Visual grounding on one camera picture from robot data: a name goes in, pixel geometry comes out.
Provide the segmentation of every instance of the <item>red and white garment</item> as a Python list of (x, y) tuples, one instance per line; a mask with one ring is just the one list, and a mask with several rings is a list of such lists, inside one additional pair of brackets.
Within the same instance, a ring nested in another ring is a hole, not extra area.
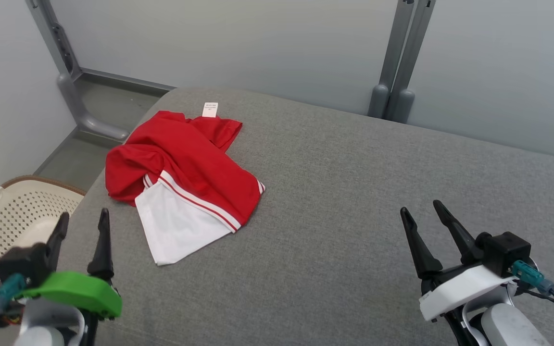
[(159, 111), (106, 156), (106, 190), (136, 206), (155, 263), (174, 263), (244, 225), (264, 185), (225, 151), (242, 124)]

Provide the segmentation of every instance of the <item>red fabric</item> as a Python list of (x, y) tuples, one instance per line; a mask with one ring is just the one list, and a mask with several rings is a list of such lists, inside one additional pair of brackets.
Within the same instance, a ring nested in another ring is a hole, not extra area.
[(143, 176), (155, 183), (167, 171), (183, 190), (245, 224), (260, 200), (259, 182), (225, 153), (241, 127), (219, 117), (185, 119), (180, 112), (157, 112), (106, 156), (108, 195), (135, 206)]

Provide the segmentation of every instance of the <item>gray table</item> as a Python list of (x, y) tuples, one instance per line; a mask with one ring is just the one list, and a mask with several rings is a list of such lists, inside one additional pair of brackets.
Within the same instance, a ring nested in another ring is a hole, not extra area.
[[(230, 89), (176, 89), (152, 107), (200, 116), (219, 102), (243, 122), (228, 155), (266, 185), (248, 225), (157, 267), (136, 210), (109, 199), (100, 175), (71, 218), (60, 270), (84, 271), (110, 209), (114, 284), (123, 315), (101, 345), (445, 345), (424, 322), (399, 209), (407, 206), (444, 267), (459, 263), (431, 202), (477, 235), (532, 243), (554, 280), (554, 157)], [(554, 344), (554, 304), (517, 306)]]

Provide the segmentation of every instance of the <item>beige plastic basket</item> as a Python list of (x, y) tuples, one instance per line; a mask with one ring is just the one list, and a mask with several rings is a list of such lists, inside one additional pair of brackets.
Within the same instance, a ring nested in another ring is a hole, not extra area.
[(85, 192), (33, 175), (0, 186), (0, 256), (13, 246), (46, 242), (62, 212), (72, 214)]

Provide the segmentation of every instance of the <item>green plastic bracket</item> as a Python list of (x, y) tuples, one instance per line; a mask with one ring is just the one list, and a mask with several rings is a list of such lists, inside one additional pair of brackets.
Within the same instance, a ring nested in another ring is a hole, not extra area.
[(104, 280), (78, 272), (53, 272), (40, 287), (24, 290), (22, 297), (44, 297), (85, 309), (103, 318), (121, 316), (121, 296)]

